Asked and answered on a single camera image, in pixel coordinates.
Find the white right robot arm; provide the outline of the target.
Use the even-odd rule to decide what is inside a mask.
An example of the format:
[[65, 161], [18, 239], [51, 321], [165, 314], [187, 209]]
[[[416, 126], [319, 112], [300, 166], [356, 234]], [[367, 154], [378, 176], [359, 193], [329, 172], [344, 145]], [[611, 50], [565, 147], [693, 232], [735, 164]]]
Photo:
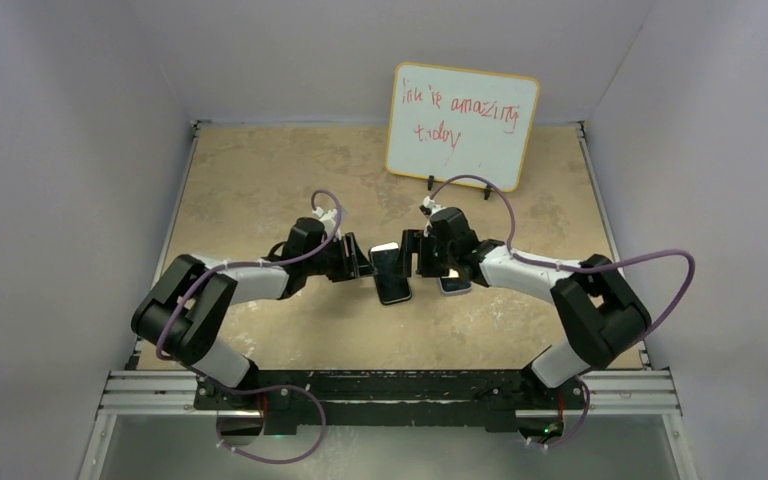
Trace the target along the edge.
[[565, 338], [523, 370], [524, 399], [544, 407], [561, 385], [609, 366], [651, 327], [652, 317], [614, 263], [593, 254], [564, 261], [528, 254], [497, 239], [480, 239], [456, 207], [425, 207], [427, 223], [402, 233], [398, 271], [442, 278], [451, 272], [485, 288], [523, 293], [555, 307]]

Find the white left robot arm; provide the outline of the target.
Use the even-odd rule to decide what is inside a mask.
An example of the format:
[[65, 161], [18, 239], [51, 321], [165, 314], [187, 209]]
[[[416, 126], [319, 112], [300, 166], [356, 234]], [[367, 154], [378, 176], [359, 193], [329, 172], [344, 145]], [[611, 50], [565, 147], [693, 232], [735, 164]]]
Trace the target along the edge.
[[230, 306], [288, 299], [312, 276], [339, 283], [376, 273], [353, 233], [336, 234], [331, 223], [301, 217], [260, 262], [225, 266], [195, 255], [176, 257], [136, 308], [130, 327], [172, 361], [219, 383], [220, 397], [244, 409], [257, 399], [259, 368], [219, 336]]

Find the silver phone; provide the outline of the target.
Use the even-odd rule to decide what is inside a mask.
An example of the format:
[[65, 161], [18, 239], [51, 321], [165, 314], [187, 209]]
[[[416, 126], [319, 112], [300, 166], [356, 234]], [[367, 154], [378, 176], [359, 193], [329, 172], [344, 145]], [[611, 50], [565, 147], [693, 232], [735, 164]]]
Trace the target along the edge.
[[374, 279], [379, 274], [402, 276], [398, 254], [399, 245], [396, 242], [380, 244], [370, 248], [369, 260], [376, 267], [377, 271]]

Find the lavender phone case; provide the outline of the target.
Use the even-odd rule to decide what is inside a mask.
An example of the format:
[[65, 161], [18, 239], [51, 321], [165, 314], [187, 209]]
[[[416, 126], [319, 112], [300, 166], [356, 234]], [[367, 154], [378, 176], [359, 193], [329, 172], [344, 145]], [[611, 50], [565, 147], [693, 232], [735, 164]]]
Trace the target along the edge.
[[442, 277], [438, 279], [438, 286], [442, 295], [464, 295], [471, 291], [472, 283], [468, 279], [460, 277]]

